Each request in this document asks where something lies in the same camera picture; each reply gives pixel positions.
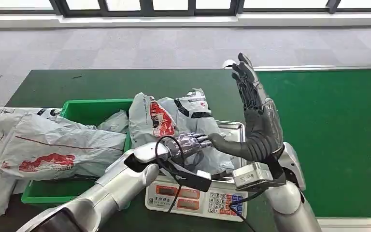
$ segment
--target scale keypad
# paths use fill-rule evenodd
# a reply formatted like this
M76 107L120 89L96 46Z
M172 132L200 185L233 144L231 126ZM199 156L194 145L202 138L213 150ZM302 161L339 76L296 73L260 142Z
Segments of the scale keypad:
M229 204L232 202L236 202L241 200L243 197L238 195L232 194L224 194L224 193L217 193L217 192L209 192L209 202L208 202L208 212L213 214L225 214L225 215L234 215L234 213L230 208ZM243 211L243 203L239 203L237 205L231 206L235 211L242 214Z

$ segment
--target green table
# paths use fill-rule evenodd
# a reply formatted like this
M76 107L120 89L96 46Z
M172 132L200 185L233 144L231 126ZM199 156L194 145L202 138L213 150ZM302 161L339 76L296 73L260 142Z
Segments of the green table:
M285 141L296 149L318 217L371 217L371 69L263 70ZM61 107L72 99L180 97L204 90L217 120L243 122L230 70L35 70L8 107ZM248 205L258 231L274 231L264 198ZM248 231L242 223L149 211L144 192L101 231Z

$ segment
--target black cable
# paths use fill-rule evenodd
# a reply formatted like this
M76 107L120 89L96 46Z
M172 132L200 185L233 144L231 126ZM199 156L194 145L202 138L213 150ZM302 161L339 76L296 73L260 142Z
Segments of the black cable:
M162 141L164 138L170 138L170 139L172 139L172 140L177 144L178 149L179 149L179 151L180 151L181 159L183 160L183 167L184 167L184 165L185 165L184 152L183 152L183 149L182 149L181 146L180 146L180 143L179 143L179 142L178 142L174 137L169 136L169 135L163 136L163 137L161 137L159 140L157 140L156 147L155 147L155 149L154 149L154 153L155 153L155 155L156 155L156 161L157 161L157 164L158 164L160 167L162 167L164 170L166 170L167 172L169 172L169 173L171 174L171 176L174 178L174 180L178 182L177 178L175 177L175 173L174 173L172 170L170 170L169 168L167 168L167 167L163 164L163 162L161 161L161 158L158 157L158 153L157 153L158 144L161 143L161 141ZM176 195L175 195L175 197L174 197L174 201L171 203L170 208L169 208L169 210L167 211L167 213L170 213L171 210L173 209L173 207L174 207L174 205L175 205L175 201L177 200L178 195L180 194L181 187L182 187L182 185L179 184L178 191L177 191L177 193L176 193Z
M256 192L256 193L254 193L253 195L251 195L251 196L249 196L249 197L247 197L247 198L244 198L244 199L241 199L241 200L239 200L239 201L236 201L236 202L231 202L228 206L229 206L229 208L237 215L237 216L239 216L242 220L243 220L243 222L245 223L245 224L247 224L247 226L252 230L252 232L256 232L255 231L255 229L254 229L254 227L240 214L240 213L238 213L235 209L233 209L231 206L233 206L233 205L236 205L236 204L239 204L239 203L243 203L243 202L247 202L247 201L250 201L250 200L252 200L252 199L254 199L254 198L256 198L256 197L258 197L259 195L261 195L263 192L265 192L265 190L264 189L262 189L262 190L259 190L258 192Z
M176 195L175 195L175 197L174 197L174 201L171 203L170 208L169 208L169 210L167 211L167 213L170 213L170 212L171 212L171 209L174 207L174 205L175 205L175 201L177 200L178 195L180 194L181 187L182 187L182 185L179 185L179 187L178 187L178 191L177 191L177 193L176 193Z

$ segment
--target gray carpet floor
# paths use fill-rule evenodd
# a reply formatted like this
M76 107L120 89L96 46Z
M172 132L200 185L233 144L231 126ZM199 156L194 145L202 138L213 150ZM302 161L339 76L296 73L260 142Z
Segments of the gray carpet floor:
M57 29L0 31L0 106L32 69L371 65L371 29Z

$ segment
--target label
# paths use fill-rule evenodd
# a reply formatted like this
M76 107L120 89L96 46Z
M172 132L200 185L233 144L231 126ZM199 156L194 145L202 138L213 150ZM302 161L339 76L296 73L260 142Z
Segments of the label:
M74 155L60 155L52 153L47 156L41 156L35 161L23 161L19 166L19 171L23 172L38 172L40 167L48 166L58 171L70 170L74 166Z

